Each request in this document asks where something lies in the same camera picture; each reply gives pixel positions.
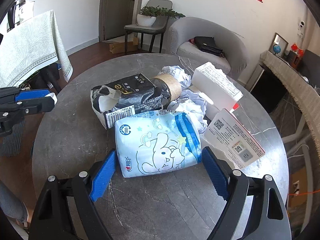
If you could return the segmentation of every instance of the door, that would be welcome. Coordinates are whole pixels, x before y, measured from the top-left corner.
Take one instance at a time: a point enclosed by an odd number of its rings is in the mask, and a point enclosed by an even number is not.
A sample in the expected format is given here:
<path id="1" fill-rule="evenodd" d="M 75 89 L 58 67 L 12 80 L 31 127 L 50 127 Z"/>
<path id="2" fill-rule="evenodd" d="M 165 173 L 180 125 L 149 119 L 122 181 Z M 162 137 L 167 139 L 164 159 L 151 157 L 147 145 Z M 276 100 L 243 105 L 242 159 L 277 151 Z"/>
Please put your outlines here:
<path id="1" fill-rule="evenodd" d="M 106 0 L 104 40 L 124 35 L 124 26 L 132 24 L 134 0 Z"/>

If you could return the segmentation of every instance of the security camera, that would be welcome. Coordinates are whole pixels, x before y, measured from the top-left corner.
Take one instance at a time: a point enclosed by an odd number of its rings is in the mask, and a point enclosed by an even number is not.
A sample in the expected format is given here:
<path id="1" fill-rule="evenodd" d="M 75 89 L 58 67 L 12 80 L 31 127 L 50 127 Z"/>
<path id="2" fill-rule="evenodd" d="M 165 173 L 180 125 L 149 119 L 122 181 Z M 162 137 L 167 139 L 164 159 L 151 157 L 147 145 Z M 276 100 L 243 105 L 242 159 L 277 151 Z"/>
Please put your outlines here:
<path id="1" fill-rule="evenodd" d="M 299 24 L 300 28 L 303 28 L 305 25 L 306 25 L 306 23 L 304 21 L 301 21 Z"/>

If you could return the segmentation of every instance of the cushion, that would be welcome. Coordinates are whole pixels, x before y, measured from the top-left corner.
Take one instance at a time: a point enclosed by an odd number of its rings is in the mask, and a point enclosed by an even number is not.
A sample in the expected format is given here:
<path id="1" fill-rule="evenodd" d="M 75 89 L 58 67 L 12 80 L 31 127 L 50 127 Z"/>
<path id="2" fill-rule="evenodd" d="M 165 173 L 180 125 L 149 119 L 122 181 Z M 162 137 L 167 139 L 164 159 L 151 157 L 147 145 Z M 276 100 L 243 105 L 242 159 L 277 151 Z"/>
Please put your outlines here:
<path id="1" fill-rule="evenodd" d="M 186 41 L 179 46 L 177 55 L 194 59 L 199 61 L 201 64 L 211 62 L 216 68 L 221 69 L 226 75 L 231 71 L 231 66 L 225 57 L 218 57 L 213 54 L 203 52 L 189 41 Z"/>

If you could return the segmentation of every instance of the crumpled white paper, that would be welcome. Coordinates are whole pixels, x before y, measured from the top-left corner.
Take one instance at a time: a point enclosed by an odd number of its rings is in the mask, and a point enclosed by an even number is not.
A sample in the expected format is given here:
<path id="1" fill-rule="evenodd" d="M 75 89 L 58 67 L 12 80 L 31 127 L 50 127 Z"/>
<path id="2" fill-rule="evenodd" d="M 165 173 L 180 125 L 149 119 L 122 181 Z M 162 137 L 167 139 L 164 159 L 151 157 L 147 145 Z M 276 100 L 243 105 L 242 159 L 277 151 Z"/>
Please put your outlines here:
<path id="1" fill-rule="evenodd" d="M 181 96 L 172 101 L 167 109 L 188 114 L 199 134 L 202 135 L 208 127 L 207 120 L 204 120 L 206 106 L 207 102 L 203 98 L 187 89 L 183 90 Z"/>
<path id="2" fill-rule="evenodd" d="M 180 83 L 182 90 L 190 87 L 191 85 L 191 76 L 184 72 L 184 69 L 180 68 L 179 66 L 166 66 L 162 68 L 161 74 L 169 74 L 173 76 L 178 82 Z"/>

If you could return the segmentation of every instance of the chair leg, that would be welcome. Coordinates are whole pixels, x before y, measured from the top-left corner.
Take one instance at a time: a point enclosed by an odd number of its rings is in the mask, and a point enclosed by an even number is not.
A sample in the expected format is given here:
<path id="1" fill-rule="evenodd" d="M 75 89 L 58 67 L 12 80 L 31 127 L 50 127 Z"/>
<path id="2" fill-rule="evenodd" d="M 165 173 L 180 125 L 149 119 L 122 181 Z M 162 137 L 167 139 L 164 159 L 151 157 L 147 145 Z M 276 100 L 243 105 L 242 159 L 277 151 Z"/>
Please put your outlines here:
<path id="1" fill-rule="evenodd" d="M 141 48 L 140 48 L 141 51 L 142 51 L 142 45 L 143 45 L 143 33 L 141 33 Z"/>
<path id="2" fill-rule="evenodd" d="M 159 53 L 161 53 L 161 51 L 162 51 L 163 36 L 164 36 L 164 33 L 161 33 L 161 40 L 160 40 L 160 50 L 159 50 Z"/>
<path id="3" fill-rule="evenodd" d="M 124 54 L 127 55 L 128 52 L 128 32 L 125 32 L 124 36 Z"/>
<path id="4" fill-rule="evenodd" d="M 151 39 L 151 43 L 150 43 L 149 53 L 152 53 L 152 48 L 153 48 L 153 44 L 155 43 L 155 38 L 156 38 L 156 35 L 153 34 L 152 39 Z"/>

